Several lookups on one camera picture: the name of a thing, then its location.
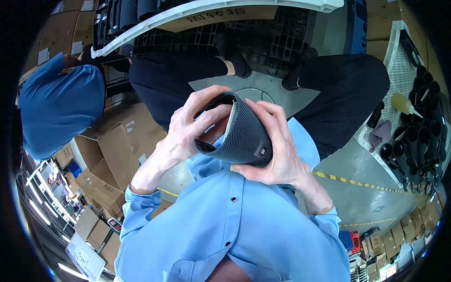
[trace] blue shirt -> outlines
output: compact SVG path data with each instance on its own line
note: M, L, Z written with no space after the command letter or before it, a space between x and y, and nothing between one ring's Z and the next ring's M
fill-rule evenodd
M103 113L105 82L100 70L82 65L61 74L63 68L59 53L27 79L19 95L23 147L35 160L50 158Z
M289 128L297 153L313 168L319 163L313 140L296 120ZM152 220L160 191L126 190L115 261L119 280L205 281L226 255L251 281L350 280L335 208L306 217L281 185L248 181L229 163L200 154L187 166L195 182Z

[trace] plastic crate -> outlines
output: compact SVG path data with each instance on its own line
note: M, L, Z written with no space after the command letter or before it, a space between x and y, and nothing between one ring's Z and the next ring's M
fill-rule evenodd
M347 252L351 251L351 253L355 254L360 251L359 232L340 231L338 238L343 243L343 246L345 246Z
M346 54L365 54L367 48L368 13L366 0L348 0Z

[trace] knee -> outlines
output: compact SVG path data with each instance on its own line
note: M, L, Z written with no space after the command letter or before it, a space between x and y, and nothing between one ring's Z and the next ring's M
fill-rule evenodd
M138 59L130 66L129 81L131 84L146 84L150 78L156 77L159 73L161 72L154 62Z

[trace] speaker mesh cover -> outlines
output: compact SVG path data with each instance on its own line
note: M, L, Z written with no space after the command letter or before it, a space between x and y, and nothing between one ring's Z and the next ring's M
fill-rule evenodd
M237 103L238 110L230 131L222 145L213 145L199 140L194 141L197 150L206 156L230 163L265 167L272 159L272 143L265 127L254 112L233 92L223 92L212 99L201 111L208 111L221 104Z

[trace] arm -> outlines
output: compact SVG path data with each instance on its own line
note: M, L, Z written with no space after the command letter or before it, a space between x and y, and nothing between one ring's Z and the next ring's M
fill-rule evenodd
M194 139L213 143L224 134L231 105L218 106L207 111L198 120L194 120L194 115L200 109L224 91L230 89L212 86L194 92L185 105L175 111L171 117L168 135L158 142L155 151L135 173L125 192L127 203L122 207L125 219L120 235L121 242L129 240L149 223L152 213L161 203L157 186L169 169L197 155Z

